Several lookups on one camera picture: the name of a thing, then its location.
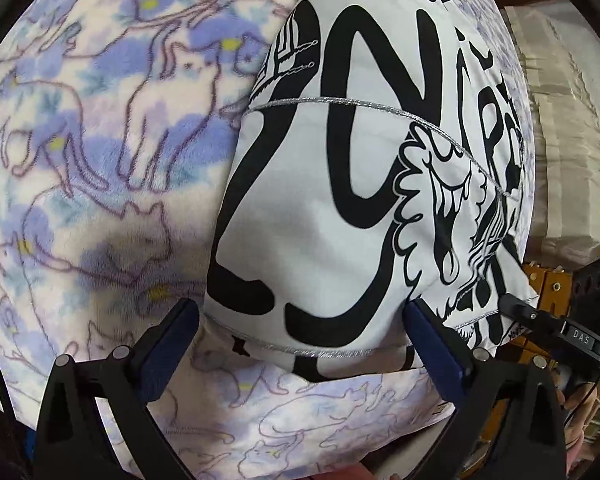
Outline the white black graffiti print jacket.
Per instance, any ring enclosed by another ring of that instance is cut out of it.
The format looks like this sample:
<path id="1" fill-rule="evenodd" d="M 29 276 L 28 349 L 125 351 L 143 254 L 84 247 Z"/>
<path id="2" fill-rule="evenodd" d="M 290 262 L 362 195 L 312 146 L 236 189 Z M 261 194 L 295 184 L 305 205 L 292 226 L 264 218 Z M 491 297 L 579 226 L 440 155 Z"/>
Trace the white black graffiti print jacket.
<path id="1" fill-rule="evenodd" d="M 240 128 L 211 247 L 210 332 L 311 382 L 409 370 L 425 301 L 494 349 L 521 267 L 534 148 L 494 0 L 298 0 Z"/>

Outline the purple cat print blanket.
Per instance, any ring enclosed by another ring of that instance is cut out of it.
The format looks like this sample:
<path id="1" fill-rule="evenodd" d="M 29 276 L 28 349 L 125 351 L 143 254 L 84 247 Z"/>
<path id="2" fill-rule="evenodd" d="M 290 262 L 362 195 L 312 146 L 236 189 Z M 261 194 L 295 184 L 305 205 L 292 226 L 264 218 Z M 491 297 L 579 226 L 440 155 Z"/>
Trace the purple cat print blanket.
<path id="1" fill-rule="evenodd" d="M 311 382 L 208 329 L 240 128 L 297 2 L 34 0 L 0 44 L 0 369 L 23 424 L 58 356 L 134 344 L 183 297 L 200 331 L 151 411 L 198 478 L 337 469 L 451 414 L 419 358 Z"/>

